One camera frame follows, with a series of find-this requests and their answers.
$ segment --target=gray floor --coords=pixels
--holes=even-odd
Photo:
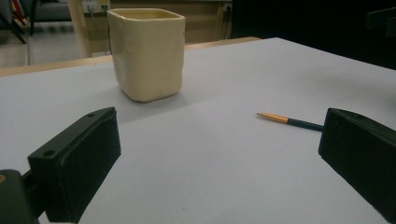
[[[80,58],[71,21],[37,22],[34,35],[28,35],[27,26],[20,26],[26,44],[9,30],[0,31],[0,68]]]

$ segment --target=white table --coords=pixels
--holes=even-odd
[[[147,104],[112,63],[0,78],[0,169],[75,120],[115,106],[122,155],[80,223],[387,223],[318,154],[329,107],[396,128],[396,71],[278,38],[185,54],[179,94]],[[41,223],[48,223],[46,216]]]

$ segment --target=wooden table edge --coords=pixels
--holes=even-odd
[[[200,44],[191,44],[191,45],[186,45],[185,50],[212,48],[212,47],[216,47],[216,46],[239,44],[239,43],[255,41],[255,40],[260,40],[260,39],[257,37],[243,37],[243,38],[220,40],[220,41],[214,41],[214,42],[206,42],[206,43],[200,43]],[[28,66],[9,67],[9,68],[0,69],[0,77],[7,77],[7,76],[18,75],[18,74],[32,73],[32,72],[47,71],[47,70],[59,69],[59,68],[75,67],[75,66],[97,64],[97,63],[111,63],[111,62],[113,62],[112,56],[107,55],[107,56],[100,56],[100,57],[94,57],[94,58],[84,58],[84,59],[63,61],[63,62],[57,62],[57,63],[41,63],[41,64],[34,64],[34,65],[28,65]]]

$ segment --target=yellow square cup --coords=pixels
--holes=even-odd
[[[149,102],[181,89],[186,19],[158,8],[107,12],[110,46],[120,88]]]

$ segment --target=pen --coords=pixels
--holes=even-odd
[[[314,124],[314,123],[310,123],[310,122],[306,122],[303,120],[290,119],[290,118],[286,118],[283,116],[267,114],[267,113],[257,113],[257,116],[259,116],[260,118],[270,119],[270,120],[273,120],[276,122],[289,124],[289,125],[300,127],[300,128],[310,129],[310,130],[314,130],[314,131],[318,131],[318,132],[323,131],[323,126]]]

